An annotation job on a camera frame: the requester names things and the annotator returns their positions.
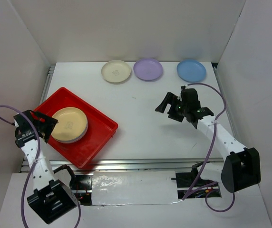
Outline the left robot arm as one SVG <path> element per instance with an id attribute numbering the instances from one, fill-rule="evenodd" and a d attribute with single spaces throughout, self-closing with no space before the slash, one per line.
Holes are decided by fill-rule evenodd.
<path id="1" fill-rule="evenodd" d="M 57 123 L 56 119 L 32 110 L 14 116 L 15 144 L 26 155 L 29 167 L 34 167 L 33 194 L 27 197 L 27 202 L 46 224 L 78 206 L 71 190 L 77 186 L 77 176 L 66 173 L 59 180 L 42 151 Z"/>

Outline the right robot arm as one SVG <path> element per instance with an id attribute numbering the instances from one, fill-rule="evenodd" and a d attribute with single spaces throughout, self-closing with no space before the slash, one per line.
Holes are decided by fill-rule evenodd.
<path id="1" fill-rule="evenodd" d="M 191 174 L 194 185 L 202 186 L 212 180 L 235 193 L 261 182 L 259 152 L 237 141 L 209 108 L 201 107 L 195 89 L 183 86 L 179 96 L 168 92 L 155 111 L 163 113 L 167 105 L 170 105 L 168 118 L 187 120 L 211 142 L 203 164 Z"/>

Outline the orange plate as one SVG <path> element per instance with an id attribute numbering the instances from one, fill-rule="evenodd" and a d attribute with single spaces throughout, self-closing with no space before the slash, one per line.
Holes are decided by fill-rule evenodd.
<path id="1" fill-rule="evenodd" d="M 78 108 L 66 107 L 58 110 L 52 115 L 58 122 L 51 136 L 61 143 L 74 143 L 80 140 L 87 132 L 88 118 Z"/>

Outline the blue plate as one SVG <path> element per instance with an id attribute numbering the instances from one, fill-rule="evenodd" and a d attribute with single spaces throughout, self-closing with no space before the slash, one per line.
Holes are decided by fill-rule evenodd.
<path id="1" fill-rule="evenodd" d="M 177 65 L 176 71 L 182 80 L 191 83 L 203 81 L 207 74 L 204 65 L 193 59 L 181 61 Z"/>

